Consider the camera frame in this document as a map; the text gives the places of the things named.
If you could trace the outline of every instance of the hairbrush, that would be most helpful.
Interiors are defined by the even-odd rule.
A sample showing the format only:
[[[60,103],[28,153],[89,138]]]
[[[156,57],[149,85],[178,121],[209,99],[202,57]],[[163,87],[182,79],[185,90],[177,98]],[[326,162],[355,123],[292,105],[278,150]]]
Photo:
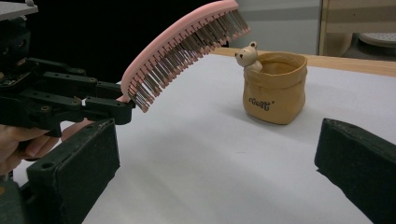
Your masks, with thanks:
[[[123,101],[132,100],[146,113],[177,75],[211,50],[250,32],[234,0],[201,2],[154,38],[127,67],[121,80]]]

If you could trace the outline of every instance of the bear figurine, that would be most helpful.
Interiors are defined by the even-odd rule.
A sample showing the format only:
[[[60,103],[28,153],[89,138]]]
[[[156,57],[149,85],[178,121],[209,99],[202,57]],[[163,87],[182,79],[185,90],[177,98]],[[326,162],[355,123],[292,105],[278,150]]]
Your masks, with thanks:
[[[257,42],[252,41],[247,47],[238,50],[235,53],[236,62],[244,67],[244,71],[253,70],[260,72],[262,70],[262,64],[257,61],[259,53],[257,52]]]

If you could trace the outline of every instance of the wall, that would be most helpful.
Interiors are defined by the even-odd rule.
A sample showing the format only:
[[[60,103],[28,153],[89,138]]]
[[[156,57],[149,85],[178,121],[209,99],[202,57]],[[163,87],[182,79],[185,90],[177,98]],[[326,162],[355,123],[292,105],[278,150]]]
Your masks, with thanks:
[[[252,40],[259,49],[318,54],[321,0],[236,0],[251,32],[230,43]]]

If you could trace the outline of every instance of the tan fabric pot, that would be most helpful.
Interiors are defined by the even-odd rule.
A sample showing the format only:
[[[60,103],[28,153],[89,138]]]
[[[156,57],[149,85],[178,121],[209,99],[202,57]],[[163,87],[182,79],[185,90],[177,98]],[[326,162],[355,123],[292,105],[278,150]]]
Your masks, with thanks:
[[[243,104],[249,115],[276,124],[294,120],[305,104],[307,59],[288,52],[259,55],[262,71],[246,71]]]

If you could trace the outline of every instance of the table surface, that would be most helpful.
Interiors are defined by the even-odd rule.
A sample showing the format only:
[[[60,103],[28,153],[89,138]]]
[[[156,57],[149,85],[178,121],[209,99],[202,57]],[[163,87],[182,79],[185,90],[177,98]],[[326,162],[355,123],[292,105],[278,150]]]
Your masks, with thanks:
[[[317,172],[314,157],[324,118],[396,143],[396,104],[389,103],[396,78],[387,77],[394,63],[373,62],[377,70],[359,73],[316,65],[352,70],[367,62],[308,57],[304,108],[292,123],[275,125],[244,110],[243,68],[224,56],[233,53],[205,56],[147,113],[135,109],[130,123],[117,126],[120,169],[85,224],[372,223]],[[17,181],[27,165],[16,170]]]
[[[212,53],[224,56],[233,56],[236,51],[237,49],[233,48],[217,48],[213,50]],[[396,62],[349,59],[318,55],[305,55],[305,57],[308,58],[308,66],[396,77]]]

